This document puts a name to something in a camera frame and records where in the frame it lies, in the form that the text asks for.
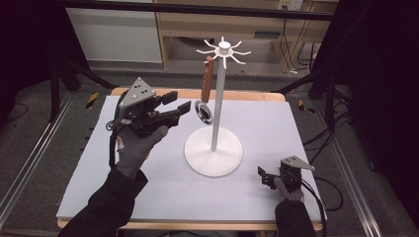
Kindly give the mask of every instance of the hand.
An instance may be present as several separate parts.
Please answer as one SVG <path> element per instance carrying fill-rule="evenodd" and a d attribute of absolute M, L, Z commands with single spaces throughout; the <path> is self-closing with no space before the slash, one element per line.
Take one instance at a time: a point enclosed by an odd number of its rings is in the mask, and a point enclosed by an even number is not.
<path fill-rule="evenodd" d="M 300 200 L 304 202 L 304 194 L 302 193 L 301 189 L 296 189 L 291 193 L 287 190 L 286 185 L 284 184 L 283 180 L 280 177 L 276 177 L 274 179 L 274 184 L 280 191 L 280 199 L 283 200 Z"/>
<path fill-rule="evenodd" d="M 166 136 L 168 130 L 167 126 L 160 126 L 150 136 L 141 138 L 130 126 L 124 126 L 118 132 L 117 137 L 118 152 L 120 153 L 117 170 L 134 180 L 136 172 L 147 159 L 150 150 Z"/>

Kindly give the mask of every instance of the table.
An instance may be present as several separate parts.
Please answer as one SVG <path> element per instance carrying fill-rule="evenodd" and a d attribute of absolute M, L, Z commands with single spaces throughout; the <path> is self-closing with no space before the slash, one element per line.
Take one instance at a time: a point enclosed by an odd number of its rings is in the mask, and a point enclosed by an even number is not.
<path fill-rule="evenodd" d="M 119 95 L 124 90 L 126 89 L 116 89 L 113 94 Z M 162 95 L 172 90 L 156 89 L 156 93 Z M 198 98 L 201 94 L 199 90 L 179 89 L 177 91 L 180 99 L 171 103 L 175 104 L 173 108 L 184 103 L 182 100 L 185 99 L 182 98 Z M 108 99 L 117 101 L 118 97 L 111 96 Z M 107 149 L 94 142 L 98 139 L 108 141 L 109 136 L 104 136 L 100 130 L 104 130 L 104 123 L 113 118 L 115 109 L 106 111 L 106 103 L 58 211 L 58 226 L 60 227 L 63 227 L 71 216 L 74 216 L 79 209 L 84 207 L 88 197 L 103 184 L 109 172 L 107 159 L 101 156 L 98 158 L 97 155 L 101 150 L 106 152 Z M 260 139 L 253 136 L 245 137 L 246 132 L 244 130 L 246 129 L 236 129 L 234 127 L 234 124 L 242 127 L 243 124 L 239 120 L 234 120 L 233 124 L 224 118 L 239 113 L 233 112 L 234 108 L 249 105 L 255 108 L 256 111 L 266 109 L 267 107 L 278 107 L 287 111 L 283 115 L 278 115 L 277 118 L 268 118 L 280 119 L 280 123 L 283 126 L 282 132 L 289 134 L 287 139 L 284 139 L 278 147 L 274 146 L 275 149 L 284 147 L 281 148 L 280 152 L 270 154 L 275 150 L 269 148 L 272 147 L 272 142 L 276 143 L 275 140 L 270 139 L 271 142 L 266 140 L 263 144 L 249 142 L 249 139 L 251 141 L 253 141 L 252 139 L 260 141 Z M 178 126 L 169 130 L 168 136 L 154 147 L 147 162 L 144 163 L 142 170 L 146 174 L 149 183 L 136 200 L 131 221 L 123 228 L 170 230 L 277 229 L 274 209 L 276 204 L 278 204 L 279 194 L 277 191 L 271 191 L 268 187 L 261 184 L 261 179 L 257 175 L 257 166 L 262 166 L 269 173 L 278 173 L 275 166 L 279 165 L 280 158 L 297 155 L 306 161 L 289 104 L 285 102 L 284 96 L 280 94 L 225 91 L 221 113 L 221 126 L 224 125 L 233 130 L 242 140 L 244 157 L 239 167 L 226 177 L 212 179 L 199 175 L 188 166 L 184 157 L 182 157 L 183 147 L 179 144 L 184 142 L 185 134 L 187 136 L 188 133 L 191 133 L 194 127 L 204 126 L 195 115 L 195 111 L 191 110 L 181 118 Z M 259 132 L 270 133 L 272 131 L 262 129 Z M 170 146 L 172 146 L 173 150 L 168 152 L 165 148 Z M 286 151 L 287 147 L 294 147 L 295 150 Z M 302 175 L 318 194 L 311 172 L 302 171 Z M 240 197 L 234 197 L 235 193 L 240 195 Z M 230 195 L 234 201 L 227 201 L 225 195 Z M 319 230 L 321 229 L 321 221 L 316 202 L 309 193 L 305 194 L 305 196 L 305 205 L 313 220 L 314 228 Z"/>

